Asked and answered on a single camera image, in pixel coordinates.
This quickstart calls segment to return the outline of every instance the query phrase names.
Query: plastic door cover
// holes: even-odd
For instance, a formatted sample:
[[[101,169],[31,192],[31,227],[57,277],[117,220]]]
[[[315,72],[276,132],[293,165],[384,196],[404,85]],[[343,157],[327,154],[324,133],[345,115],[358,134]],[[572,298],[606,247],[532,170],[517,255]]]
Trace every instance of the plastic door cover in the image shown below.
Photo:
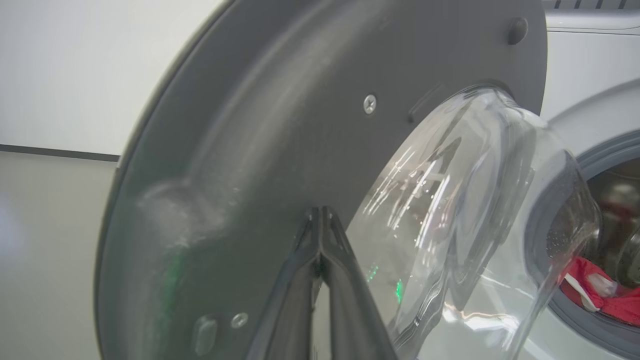
[[[570,231],[550,244],[540,281],[525,265],[524,222],[561,172],[571,174],[558,199]],[[400,359],[511,359],[598,229],[596,214],[577,163],[545,123],[479,87],[445,101],[407,138],[347,234]],[[320,358],[327,293],[314,320]]]

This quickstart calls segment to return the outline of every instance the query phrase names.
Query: open door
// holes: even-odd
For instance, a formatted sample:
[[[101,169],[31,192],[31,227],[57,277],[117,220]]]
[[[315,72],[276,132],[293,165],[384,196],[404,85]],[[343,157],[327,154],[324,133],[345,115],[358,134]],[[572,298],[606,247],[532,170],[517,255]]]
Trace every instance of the open door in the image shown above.
[[[395,356],[459,358],[448,336],[515,356],[588,230],[540,276],[509,240],[538,169],[574,164],[536,120],[545,69],[537,0],[229,2],[160,86],[118,171],[95,276],[103,358],[245,359],[321,206],[361,272],[380,271],[368,296]],[[577,171],[574,183],[588,217]],[[488,291],[504,280],[489,271],[527,287]],[[514,289],[527,301],[502,304]],[[500,315],[469,313],[481,309]]]

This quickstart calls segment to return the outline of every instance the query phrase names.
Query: screw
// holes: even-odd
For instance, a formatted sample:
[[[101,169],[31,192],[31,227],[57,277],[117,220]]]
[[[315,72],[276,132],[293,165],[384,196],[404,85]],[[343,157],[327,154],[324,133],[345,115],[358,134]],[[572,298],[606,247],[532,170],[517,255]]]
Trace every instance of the screw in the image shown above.
[[[234,329],[240,329],[247,321],[249,321],[249,315],[247,313],[239,313],[231,319],[231,327]]]
[[[378,100],[373,94],[367,95],[364,98],[364,102],[362,103],[362,108],[367,115],[373,114],[376,111],[376,106],[378,105]]]

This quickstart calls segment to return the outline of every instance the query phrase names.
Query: round door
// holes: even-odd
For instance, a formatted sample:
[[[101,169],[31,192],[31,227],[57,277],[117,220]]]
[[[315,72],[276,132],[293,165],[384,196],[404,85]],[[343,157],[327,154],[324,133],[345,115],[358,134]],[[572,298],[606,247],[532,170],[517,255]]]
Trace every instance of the round door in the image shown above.
[[[593,223],[575,163],[535,116],[545,70],[535,0],[227,3],[159,87],[116,176],[95,277],[103,358],[255,355],[265,319],[287,313],[274,294],[321,206],[347,229],[360,270],[347,266],[347,283],[368,284],[352,295],[377,308],[343,333],[382,324],[370,335],[399,359],[457,358],[454,340],[515,355]],[[532,275],[518,214],[561,169],[587,221]],[[336,347],[305,334],[309,356]]]

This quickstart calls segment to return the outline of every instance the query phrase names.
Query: white wall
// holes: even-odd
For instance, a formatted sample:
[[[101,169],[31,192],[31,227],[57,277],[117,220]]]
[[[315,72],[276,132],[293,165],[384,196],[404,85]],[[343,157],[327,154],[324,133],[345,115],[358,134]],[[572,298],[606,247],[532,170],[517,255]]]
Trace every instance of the white wall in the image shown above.
[[[222,0],[0,1],[0,144],[121,154]]]

